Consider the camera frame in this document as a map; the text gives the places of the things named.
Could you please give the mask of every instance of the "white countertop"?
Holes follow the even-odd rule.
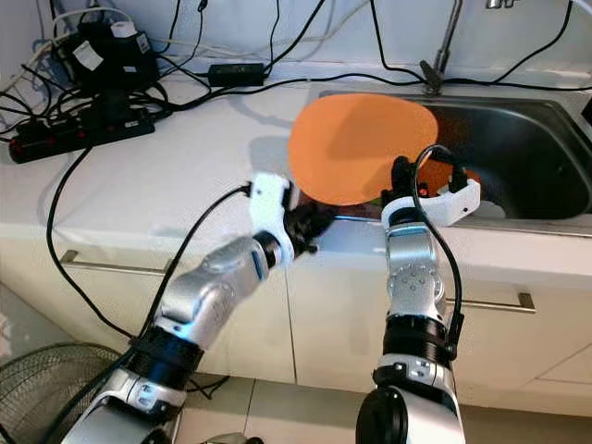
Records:
[[[166,85],[171,100],[184,102],[201,91],[184,80]],[[201,212],[255,170],[289,174],[291,122],[319,91],[418,93],[417,87],[373,83],[294,84],[249,96],[230,96],[156,124],[156,133],[94,148],[70,179],[58,206],[56,237],[89,244],[173,250]],[[580,116],[589,94],[532,92],[509,88],[447,87],[446,95],[522,97],[559,102],[592,138]],[[59,178],[79,153],[23,165],[2,149],[0,236],[41,237]],[[249,232],[248,201],[235,197],[208,219],[195,248],[208,250]],[[379,228],[339,222],[323,238],[315,258],[384,266]],[[365,235],[356,236],[359,230]],[[592,239],[508,231],[447,228],[444,235],[463,267],[492,273],[552,273],[576,287],[592,287]],[[341,240],[351,238],[349,242]]]

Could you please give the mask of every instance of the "power adapter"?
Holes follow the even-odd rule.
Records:
[[[211,65],[207,71],[210,86],[263,86],[263,63],[228,63]]]

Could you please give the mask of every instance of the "orange plate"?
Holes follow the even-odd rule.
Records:
[[[354,205],[390,189],[399,155],[411,161],[438,137],[424,106],[381,94],[341,94],[317,99],[292,127],[292,176],[324,204]]]

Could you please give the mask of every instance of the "tiled floor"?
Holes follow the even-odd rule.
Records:
[[[191,394],[176,444],[243,432],[265,444],[354,443],[364,394],[231,378],[208,401]],[[592,418],[462,407],[469,444],[590,443]]]

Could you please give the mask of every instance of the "drawer handle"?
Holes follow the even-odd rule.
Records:
[[[447,304],[454,304],[453,299],[447,299]],[[480,302],[463,300],[462,307],[483,308],[486,310],[500,310],[502,312],[527,313],[534,315],[537,312],[535,303],[530,293],[518,293],[518,304],[498,303],[498,302]]]
[[[170,266],[170,260],[166,262],[162,269],[144,268],[142,266],[97,264],[92,262],[75,261],[78,252],[76,250],[67,250],[59,263],[67,268],[80,268],[84,270],[115,271],[116,273],[131,273],[133,275],[163,276]]]

